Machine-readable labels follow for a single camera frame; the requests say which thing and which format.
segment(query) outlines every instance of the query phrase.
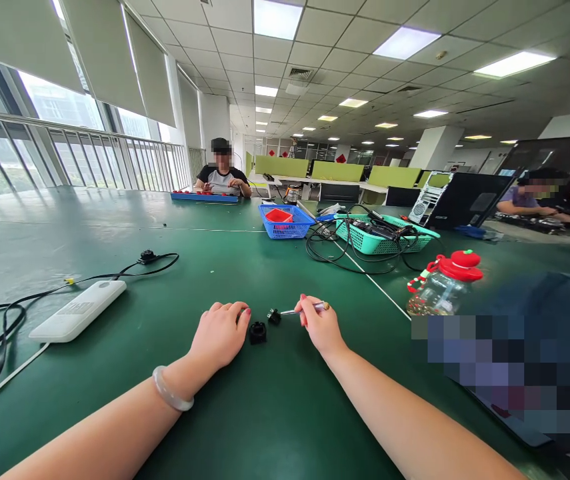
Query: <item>cap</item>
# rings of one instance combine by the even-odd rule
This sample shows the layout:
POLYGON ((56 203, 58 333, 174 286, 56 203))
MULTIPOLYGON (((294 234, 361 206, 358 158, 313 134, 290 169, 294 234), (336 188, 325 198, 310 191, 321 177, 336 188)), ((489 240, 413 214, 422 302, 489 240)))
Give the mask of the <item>cap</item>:
POLYGON ((211 151, 214 153, 231 153, 231 145, 226 139, 219 137, 211 141, 211 151))

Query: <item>green workbench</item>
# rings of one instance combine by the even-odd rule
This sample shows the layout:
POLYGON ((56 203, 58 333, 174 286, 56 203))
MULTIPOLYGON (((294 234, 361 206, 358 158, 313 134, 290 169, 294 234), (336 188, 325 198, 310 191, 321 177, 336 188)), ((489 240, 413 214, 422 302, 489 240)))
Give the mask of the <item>green workbench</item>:
MULTIPOLYGON (((127 279, 127 291, 76 340, 50 346, 0 391, 0 474, 155 366, 186 353, 202 312, 215 301, 246 301, 253 321, 266 321, 270 308, 292 308, 306 293, 332 303, 349 346, 386 374, 532 478, 561 478, 437 368, 412 362, 410 322, 370 278, 310 260, 304 240, 270 240, 258 204, 65 187, 0 196, 0 303, 68 277, 119 271, 144 249, 180 254, 160 274, 127 279), (344 285, 348 291, 340 290, 344 285)), ((525 244, 454 235, 443 241, 450 251, 473 248, 483 256, 481 293, 524 271, 550 265, 570 271, 568 247, 546 245, 545 254, 525 244)), ((339 253, 335 245, 323 248, 339 253)), ((426 265, 437 253, 438 245, 428 245, 411 260, 426 265)), ((400 266, 373 278, 402 306, 414 275, 400 266)), ((30 308, 13 336, 5 376, 40 348, 27 335, 72 298, 71 290, 30 308)), ((267 336, 266 344, 247 342, 199 392, 139 478, 400 479, 297 319, 268 326, 267 336)))

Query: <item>green plastic basket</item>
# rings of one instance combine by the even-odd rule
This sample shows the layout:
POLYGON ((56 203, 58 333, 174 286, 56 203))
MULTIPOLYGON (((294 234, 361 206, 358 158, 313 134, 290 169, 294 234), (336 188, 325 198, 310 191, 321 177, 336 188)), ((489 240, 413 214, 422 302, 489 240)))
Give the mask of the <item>green plastic basket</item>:
MULTIPOLYGON (((344 219, 346 215, 336 215, 336 234, 342 240, 347 241, 347 226, 345 224, 344 219)), ((371 222, 371 219, 367 215, 349 215, 349 218, 354 220, 362 220, 365 222, 371 222)), ((384 255, 390 253, 398 253, 399 248, 402 248, 406 253, 414 253, 420 251, 424 248, 426 244, 430 242, 430 240, 435 238, 440 238, 436 232, 428 230, 426 228, 419 227, 418 225, 414 225, 412 223, 408 223, 404 220, 397 219, 396 217, 390 217, 389 215, 383 215, 383 218, 391 223, 392 225, 396 225, 398 227, 404 227, 405 225, 413 225, 416 230, 420 233, 428 233, 429 235, 421 235, 418 237, 418 241, 414 244, 414 246, 410 247, 408 250, 405 251, 406 246, 411 245, 414 242, 415 237, 402 237, 400 238, 400 242, 394 242, 391 240, 387 240, 382 237, 378 237, 377 235, 370 235, 367 232, 363 232, 362 230, 350 225, 349 232, 351 235, 351 242, 353 247, 361 253, 365 255, 384 255)))

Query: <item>bracelet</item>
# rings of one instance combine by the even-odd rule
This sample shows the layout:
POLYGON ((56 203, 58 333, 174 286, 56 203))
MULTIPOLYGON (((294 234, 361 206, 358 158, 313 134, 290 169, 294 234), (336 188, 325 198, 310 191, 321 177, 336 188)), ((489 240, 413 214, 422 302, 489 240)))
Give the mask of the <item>bracelet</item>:
POLYGON ((166 404, 170 407, 178 410, 178 411, 187 411, 193 406, 193 399, 191 401, 186 402, 182 400, 182 398, 176 396, 172 393, 168 388, 167 384, 165 383, 165 379, 163 378, 163 370, 167 368, 164 365, 160 365, 159 367, 154 368, 153 370, 153 382, 156 384, 156 390, 160 393, 160 396, 163 398, 166 404))

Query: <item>man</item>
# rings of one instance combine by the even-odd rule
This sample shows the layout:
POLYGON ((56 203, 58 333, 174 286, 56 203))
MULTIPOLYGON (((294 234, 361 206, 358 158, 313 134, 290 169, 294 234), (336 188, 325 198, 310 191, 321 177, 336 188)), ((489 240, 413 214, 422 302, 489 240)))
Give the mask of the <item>man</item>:
POLYGON ((231 188, 236 195, 251 196, 251 188, 244 173, 231 166, 231 145, 224 138, 211 141, 211 151, 216 159, 216 166, 205 165, 196 180, 196 188, 212 191, 216 188, 231 188))
POLYGON ((519 178, 517 185, 509 188, 496 206, 500 212, 508 215, 556 215, 558 210, 541 207, 535 195, 557 190, 564 176, 563 172, 551 168, 532 170, 519 178))

